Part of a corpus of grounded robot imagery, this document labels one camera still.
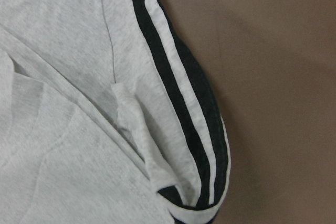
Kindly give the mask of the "grey cartoon print t-shirt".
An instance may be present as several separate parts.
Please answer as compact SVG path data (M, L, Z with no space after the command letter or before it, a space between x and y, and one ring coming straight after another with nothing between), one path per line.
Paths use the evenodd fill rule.
M230 167L159 0L1 0L1 223L212 223Z

